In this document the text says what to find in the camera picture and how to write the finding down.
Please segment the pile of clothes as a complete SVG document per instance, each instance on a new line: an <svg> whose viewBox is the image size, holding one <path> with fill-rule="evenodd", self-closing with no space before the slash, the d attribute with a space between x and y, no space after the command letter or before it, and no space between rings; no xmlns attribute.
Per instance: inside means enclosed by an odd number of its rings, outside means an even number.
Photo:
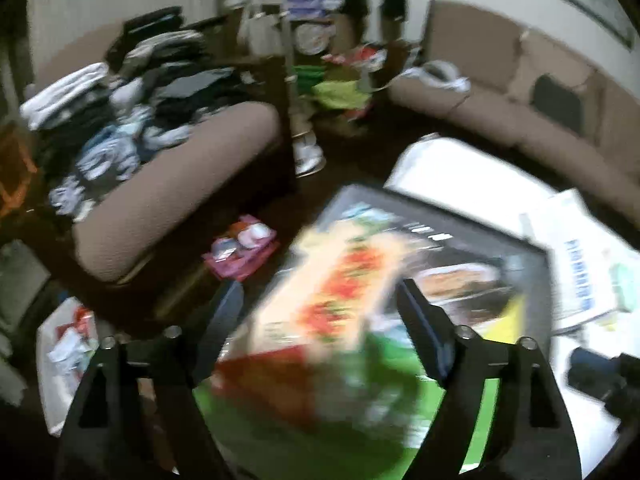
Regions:
<svg viewBox="0 0 640 480"><path fill-rule="evenodd" d="M248 94L240 72L214 67L201 32L170 6L126 21L104 58L26 100L52 214L73 222L193 127Z"/></svg>

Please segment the green yellow bag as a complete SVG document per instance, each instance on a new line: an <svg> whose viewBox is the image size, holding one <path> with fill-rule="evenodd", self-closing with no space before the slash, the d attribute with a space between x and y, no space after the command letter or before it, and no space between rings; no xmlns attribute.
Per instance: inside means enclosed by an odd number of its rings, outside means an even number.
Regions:
<svg viewBox="0 0 640 480"><path fill-rule="evenodd" d="M327 110L364 110L370 94L358 89L356 80L326 80L326 70L319 65L295 65L298 93L308 96Z"/></svg>

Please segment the green plastic dish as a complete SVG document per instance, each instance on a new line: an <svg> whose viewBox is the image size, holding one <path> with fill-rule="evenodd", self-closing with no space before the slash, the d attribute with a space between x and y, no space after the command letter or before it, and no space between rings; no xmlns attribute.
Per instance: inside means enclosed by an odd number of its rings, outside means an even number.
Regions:
<svg viewBox="0 0 640 480"><path fill-rule="evenodd" d="M623 263L616 263L611 268L611 278L617 309L624 312L638 310L638 292L631 268Z"/></svg>

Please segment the brown sofa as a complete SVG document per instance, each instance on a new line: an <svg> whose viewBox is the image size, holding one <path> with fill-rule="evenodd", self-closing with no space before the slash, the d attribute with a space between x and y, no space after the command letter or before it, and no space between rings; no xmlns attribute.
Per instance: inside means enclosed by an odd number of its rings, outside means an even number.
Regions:
<svg viewBox="0 0 640 480"><path fill-rule="evenodd" d="M639 100L577 52L506 16L452 0L431 0L421 64L448 62L469 90L401 76L390 100L528 159L597 204L639 222ZM582 100L584 134L552 122L530 104L549 75Z"/></svg>

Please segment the black cushion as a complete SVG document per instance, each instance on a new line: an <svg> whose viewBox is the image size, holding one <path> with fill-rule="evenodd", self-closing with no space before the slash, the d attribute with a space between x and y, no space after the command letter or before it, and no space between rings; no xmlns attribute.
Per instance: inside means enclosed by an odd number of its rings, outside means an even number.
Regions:
<svg viewBox="0 0 640 480"><path fill-rule="evenodd" d="M576 136L584 134L582 100L549 75L542 75L535 81L530 104L537 112Z"/></svg>

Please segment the bamboo skewer packet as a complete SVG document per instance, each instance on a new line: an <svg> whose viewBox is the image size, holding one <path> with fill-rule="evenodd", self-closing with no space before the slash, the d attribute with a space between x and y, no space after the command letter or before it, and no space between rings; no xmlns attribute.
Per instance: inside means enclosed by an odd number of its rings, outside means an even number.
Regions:
<svg viewBox="0 0 640 480"><path fill-rule="evenodd" d="M392 293L411 278L426 299L461 278L406 272L408 240L332 223L311 254L274 279L195 390L209 429L241 479L399 479L444 392L416 354ZM521 301L490 330L512 342Z"/></svg>

